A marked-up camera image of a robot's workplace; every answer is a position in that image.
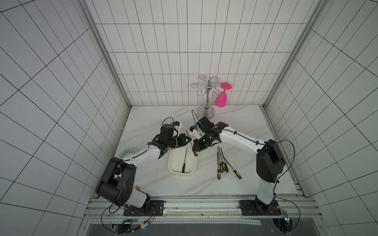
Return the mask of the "file tool yellow black handle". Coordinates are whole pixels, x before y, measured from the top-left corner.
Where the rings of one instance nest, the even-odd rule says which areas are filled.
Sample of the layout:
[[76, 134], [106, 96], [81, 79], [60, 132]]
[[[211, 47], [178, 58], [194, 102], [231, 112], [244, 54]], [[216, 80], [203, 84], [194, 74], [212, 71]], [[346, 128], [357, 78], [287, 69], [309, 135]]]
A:
[[185, 151], [185, 157], [184, 157], [184, 162], [183, 162], [183, 167], [182, 167], [182, 173], [185, 173], [187, 155], [188, 155], [188, 147], [186, 147], [186, 151]]

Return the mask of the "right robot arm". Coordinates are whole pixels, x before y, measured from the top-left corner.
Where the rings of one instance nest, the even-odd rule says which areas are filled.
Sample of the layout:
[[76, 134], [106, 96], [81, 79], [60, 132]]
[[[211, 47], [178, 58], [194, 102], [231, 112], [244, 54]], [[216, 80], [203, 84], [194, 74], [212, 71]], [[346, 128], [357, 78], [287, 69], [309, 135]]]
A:
[[194, 152], [201, 152], [218, 141], [256, 156], [256, 173], [260, 177], [256, 201], [262, 207], [271, 207], [275, 200], [277, 181], [285, 166], [283, 154], [276, 141], [260, 141], [231, 128], [224, 122], [214, 124], [206, 117], [191, 126], [190, 132], [196, 137], [193, 141]]

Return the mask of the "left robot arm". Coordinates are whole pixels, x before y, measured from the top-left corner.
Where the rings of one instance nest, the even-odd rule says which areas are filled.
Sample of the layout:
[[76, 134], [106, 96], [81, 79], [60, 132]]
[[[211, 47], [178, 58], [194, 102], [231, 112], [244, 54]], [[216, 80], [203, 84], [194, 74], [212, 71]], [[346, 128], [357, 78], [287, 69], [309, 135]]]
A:
[[162, 158], [169, 150], [186, 146], [192, 139], [179, 133], [182, 124], [174, 121], [163, 124], [147, 147], [128, 158], [113, 157], [108, 162], [96, 186], [95, 193], [116, 206], [132, 206], [149, 209], [150, 196], [134, 189], [138, 167]]

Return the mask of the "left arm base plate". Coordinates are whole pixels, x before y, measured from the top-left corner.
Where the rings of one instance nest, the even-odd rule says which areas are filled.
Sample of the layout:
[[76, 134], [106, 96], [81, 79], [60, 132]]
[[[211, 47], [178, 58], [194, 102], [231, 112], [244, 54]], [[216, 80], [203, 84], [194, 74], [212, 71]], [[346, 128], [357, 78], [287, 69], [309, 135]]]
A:
[[124, 216], [162, 216], [164, 210], [163, 200], [148, 200], [141, 208], [127, 205]]

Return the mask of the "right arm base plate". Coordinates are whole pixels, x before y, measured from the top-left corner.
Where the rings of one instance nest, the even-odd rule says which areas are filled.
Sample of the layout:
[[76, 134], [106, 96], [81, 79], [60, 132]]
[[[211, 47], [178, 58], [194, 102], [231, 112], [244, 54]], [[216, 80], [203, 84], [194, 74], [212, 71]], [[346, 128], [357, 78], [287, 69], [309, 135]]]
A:
[[280, 216], [282, 212], [276, 200], [265, 205], [260, 200], [240, 200], [238, 204], [243, 216]]

